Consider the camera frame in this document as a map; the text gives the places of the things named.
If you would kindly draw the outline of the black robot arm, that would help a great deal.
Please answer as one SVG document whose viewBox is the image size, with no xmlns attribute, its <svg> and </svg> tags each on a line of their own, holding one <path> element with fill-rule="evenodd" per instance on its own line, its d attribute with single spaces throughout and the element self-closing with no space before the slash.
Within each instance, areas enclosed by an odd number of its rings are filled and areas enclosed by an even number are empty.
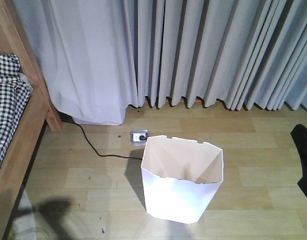
<svg viewBox="0 0 307 240">
<path fill-rule="evenodd" d="M 290 134 L 297 148 L 302 168 L 302 177 L 297 184 L 307 197 L 307 128 L 297 124 Z"/>
</svg>

